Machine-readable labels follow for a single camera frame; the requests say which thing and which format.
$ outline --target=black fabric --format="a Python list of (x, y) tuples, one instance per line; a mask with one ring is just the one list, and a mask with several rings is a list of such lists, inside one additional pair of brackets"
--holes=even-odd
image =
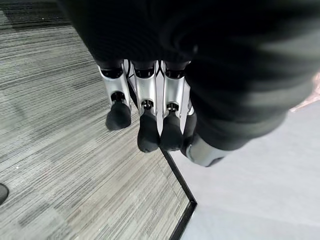
[(319, 0), (59, 2), (97, 61), (191, 60), (195, 131), (219, 149), (279, 126), (320, 68)]

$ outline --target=striped carpet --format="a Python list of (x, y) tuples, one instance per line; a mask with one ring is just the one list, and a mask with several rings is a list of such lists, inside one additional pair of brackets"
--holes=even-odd
[(139, 117), (119, 131), (97, 67), (70, 26), (15, 30), (1, 15), (0, 239), (168, 239), (189, 200)]

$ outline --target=black floor edge trim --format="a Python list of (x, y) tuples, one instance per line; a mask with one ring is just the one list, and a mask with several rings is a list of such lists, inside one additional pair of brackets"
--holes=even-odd
[[(135, 90), (132, 87), (132, 83), (130, 81), (128, 81), (128, 88), (129, 88), (129, 93), (130, 93), (131, 99), (134, 102), (134, 105), (136, 107), (138, 107), (137, 96), (136, 96)], [(188, 204), (188, 206), (184, 210), (179, 223), (177, 224), (173, 233), (170, 236), (170, 240), (179, 240), (181, 238), (182, 234), (184, 233), (184, 231), (188, 225), (188, 222), (197, 207), (197, 201), (195, 200), (194, 196), (192, 195), (186, 181), (182, 177), (182, 175), (181, 175), (179, 169), (177, 168), (177, 165), (175, 164), (174, 160), (172, 159), (171, 155), (167, 151), (165, 151), (161, 148), (160, 148), (160, 150), (161, 150), (164, 158), (168, 162), (176, 179), (180, 183), (184, 193), (186, 194), (187, 198), (190, 201), (190, 203)]]

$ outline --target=black rubber fingertip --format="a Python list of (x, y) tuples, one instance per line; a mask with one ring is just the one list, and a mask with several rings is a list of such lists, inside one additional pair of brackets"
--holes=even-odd
[(183, 146), (183, 140), (180, 119), (174, 112), (171, 112), (163, 120), (160, 147), (165, 151), (178, 151)]
[(160, 135), (157, 128), (157, 119), (150, 110), (145, 109), (140, 117), (140, 129), (137, 137), (137, 145), (140, 151), (150, 153), (156, 150), (160, 143)]
[(129, 127), (130, 124), (130, 108), (122, 102), (116, 102), (112, 105), (110, 112), (106, 116), (106, 127), (109, 130), (120, 130)]
[(9, 189), (0, 183), (0, 205), (3, 204), (9, 196)]
[(183, 131), (183, 145), (180, 150), (181, 153), (185, 156), (187, 156), (186, 155), (187, 147), (192, 143), (196, 124), (197, 124), (197, 115), (195, 112), (191, 115), (186, 116), (185, 126)]

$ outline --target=robotic hand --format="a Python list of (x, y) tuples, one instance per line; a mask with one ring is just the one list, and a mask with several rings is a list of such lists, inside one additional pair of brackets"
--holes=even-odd
[[(320, 67), (319, 0), (59, 0), (104, 79), (106, 125), (131, 123), (123, 60), (132, 62), (138, 146), (181, 150), (208, 167), (270, 133), (312, 90)], [(155, 63), (165, 63), (157, 131)], [(180, 131), (183, 86), (188, 116)]]

